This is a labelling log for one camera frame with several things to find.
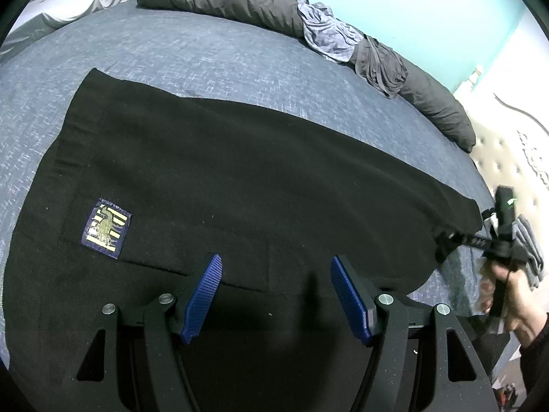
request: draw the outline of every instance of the light blue fabric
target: light blue fabric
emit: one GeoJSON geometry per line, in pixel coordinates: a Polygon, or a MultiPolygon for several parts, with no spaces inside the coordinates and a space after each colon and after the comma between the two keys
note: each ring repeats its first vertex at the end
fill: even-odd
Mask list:
{"type": "MultiPolygon", "coordinates": [[[[187,97],[273,108],[364,141],[477,201],[493,199],[470,157],[400,96],[386,99],[353,69],[285,35],[129,1],[30,45],[0,69],[0,286],[17,216],[70,100],[94,67],[187,97]]],[[[460,249],[410,297],[471,313],[478,252],[460,249]]],[[[7,363],[0,309],[0,352],[7,363]]]]}
{"type": "Polygon", "coordinates": [[[297,0],[308,45],[317,53],[337,62],[348,62],[363,35],[350,24],[336,19],[330,6],[297,0]]]}

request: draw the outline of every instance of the metal screw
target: metal screw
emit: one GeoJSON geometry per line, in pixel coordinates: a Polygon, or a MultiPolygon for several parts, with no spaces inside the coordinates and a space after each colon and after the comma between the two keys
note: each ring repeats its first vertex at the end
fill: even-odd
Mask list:
{"type": "Polygon", "coordinates": [[[378,299],[383,305],[390,305],[394,301],[393,296],[390,294],[380,294],[378,299]]]}
{"type": "Polygon", "coordinates": [[[112,314],[116,311],[115,304],[106,304],[103,305],[103,314],[112,314]]]}
{"type": "Polygon", "coordinates": [[[436,310],[444,316],[446,316],[450,312],[450,309],[449,309],[448,305],[446,305],[446,304],[438,304],[436,306],[436,310]]]}
{"type": "Polygon", "coordinates": [[[172,296],[169,293],[161,294],[160,297],[158,297],[158,302],[160,302],[163,305],[170,304],[174,301],[174,296],[172,296]]]}

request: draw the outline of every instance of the patch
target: patch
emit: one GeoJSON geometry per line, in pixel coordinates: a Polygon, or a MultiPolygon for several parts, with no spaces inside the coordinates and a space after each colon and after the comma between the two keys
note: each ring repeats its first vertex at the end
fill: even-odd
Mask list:
{"type": "Polygon", "coordinates": [[[117,259],[131,217],[129,212],[101,198],[88,218],[81,243],[117,259]]]}

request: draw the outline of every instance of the tufted headboard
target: tufted headboard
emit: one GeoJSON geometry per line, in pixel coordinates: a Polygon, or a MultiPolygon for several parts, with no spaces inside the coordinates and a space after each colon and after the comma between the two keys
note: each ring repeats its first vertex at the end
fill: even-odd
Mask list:
{"type": "Polygon", "coordinates": [[[549,132],[532,115],[508,105],[504,95],[472,92],[481,73],[478,66],[454,93],[477,135],[470,156],[492,195],[498,185],[514,187],[517,215],[530,221],[548,257],[549,132]]]}

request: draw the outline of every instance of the human hand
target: human hand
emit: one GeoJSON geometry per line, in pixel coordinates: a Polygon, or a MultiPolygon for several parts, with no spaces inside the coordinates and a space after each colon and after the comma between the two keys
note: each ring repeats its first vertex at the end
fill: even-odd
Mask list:
{"type": "Polygon", "coordinates": [[[523,270],[509,271],[503,265],[487,261],[481,270],[480,310],[488,314],[493,304],[496,280],[507,281],[503,319],[506,329],[514,331],[521,345],[527,347],[541,332],[547,321],[547,313],[539,307],[530,290],[528,278],[523,270]]]}

